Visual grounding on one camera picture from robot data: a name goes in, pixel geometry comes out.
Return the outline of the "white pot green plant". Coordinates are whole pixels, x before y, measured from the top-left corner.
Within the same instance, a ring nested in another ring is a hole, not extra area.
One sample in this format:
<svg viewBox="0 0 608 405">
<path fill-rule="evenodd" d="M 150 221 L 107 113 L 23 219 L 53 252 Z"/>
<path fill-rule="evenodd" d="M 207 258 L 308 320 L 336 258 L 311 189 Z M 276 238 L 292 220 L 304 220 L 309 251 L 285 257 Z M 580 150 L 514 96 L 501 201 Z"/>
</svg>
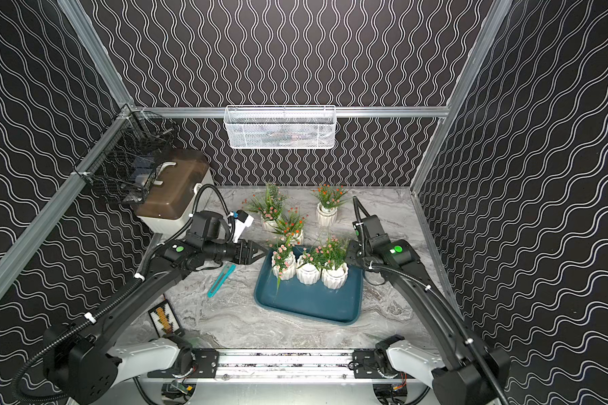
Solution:
<svg viewBox="0 0 608 405">
<path fill-rule="evenodd" d="M 341 289 L 348 279 L 347 246 L 347 241 L 331 236 L 317 248 L 317 265 L 321 280 L 330 290 Z"/>
</svg>

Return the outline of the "white pot pink flowers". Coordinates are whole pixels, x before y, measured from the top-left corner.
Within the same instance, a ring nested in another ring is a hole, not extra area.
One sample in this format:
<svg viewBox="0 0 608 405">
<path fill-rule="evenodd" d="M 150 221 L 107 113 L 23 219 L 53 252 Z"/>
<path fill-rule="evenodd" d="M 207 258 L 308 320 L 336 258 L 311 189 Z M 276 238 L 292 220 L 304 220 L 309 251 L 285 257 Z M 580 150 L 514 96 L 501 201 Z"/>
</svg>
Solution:
<svg viewBox="0 0 608 405">
<path fill-rule="evenodd" d="M 296 275 L 297 259 L 294 253 L 294 242 L 283 239 L 271 245 L 271 270 L 277 278 L 276 290 L 279 290 L 282 281 L 289 280 Z"/>
</svg>

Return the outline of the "pink flower potted plant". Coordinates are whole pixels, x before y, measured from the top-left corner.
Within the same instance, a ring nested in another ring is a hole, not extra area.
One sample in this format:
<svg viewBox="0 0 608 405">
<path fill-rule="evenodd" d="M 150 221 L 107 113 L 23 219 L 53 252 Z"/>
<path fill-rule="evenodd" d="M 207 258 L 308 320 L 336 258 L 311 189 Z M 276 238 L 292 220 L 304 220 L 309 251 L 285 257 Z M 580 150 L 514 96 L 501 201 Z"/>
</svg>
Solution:
<svg viewBox="0 0 608 405">
<path fill-rule="evenodd" d="M 297 258 L 296 276 L 304 285 L 314 285 L 320 280 L 321 272 L 316 266 L 315 254 L 307 248 L 304 248 Z"/>
</svg>

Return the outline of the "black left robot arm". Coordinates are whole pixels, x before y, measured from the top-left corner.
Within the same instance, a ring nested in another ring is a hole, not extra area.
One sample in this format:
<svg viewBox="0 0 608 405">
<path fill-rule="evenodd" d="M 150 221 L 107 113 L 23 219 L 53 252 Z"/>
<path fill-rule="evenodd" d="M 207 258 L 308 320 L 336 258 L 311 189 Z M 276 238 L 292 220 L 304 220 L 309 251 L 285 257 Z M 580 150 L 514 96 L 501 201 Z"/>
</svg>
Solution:
<svg viewBox="0 0 608 405">
<path fill-rule="evenodd" d="M 264 258 L 264 246 L 241 237 L 253 217 L 240 209 L 222 213 L 193 209 L 187 223 L 156 245 L 133 278 L 96 312 L 81 321 L 49 327 L 41 351 L 15 373 L 11 393 L 22 403 L 71 398 L 91 404 L 125 378 L 125 360 L 111 349 L 129 324 L 160 295 L 191 273 L 224 263 L 249 265 Z"/>
</svg>

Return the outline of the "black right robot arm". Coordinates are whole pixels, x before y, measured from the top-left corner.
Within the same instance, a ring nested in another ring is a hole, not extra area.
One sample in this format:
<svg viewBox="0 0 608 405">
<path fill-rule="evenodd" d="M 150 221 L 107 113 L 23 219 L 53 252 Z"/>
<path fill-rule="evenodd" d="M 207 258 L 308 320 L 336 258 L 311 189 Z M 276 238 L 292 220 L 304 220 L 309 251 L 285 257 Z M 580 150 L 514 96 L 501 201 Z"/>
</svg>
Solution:
<svg viewBox="0 0 608 405">
<path fill-rule="evenodd" d="M 392 337 L 382 343 L 384 374 L 402 372 L 433 391 L 442 404 L 509 402 L 504 391 L 510 357 L 485 344 L 433 283 L 420 256 L 405 240 L 391 241 L 380 219 L 353 197 L 356 217 L 346 259 L 391 284 L 422 321 L 437 354 Z"/>
</svg>

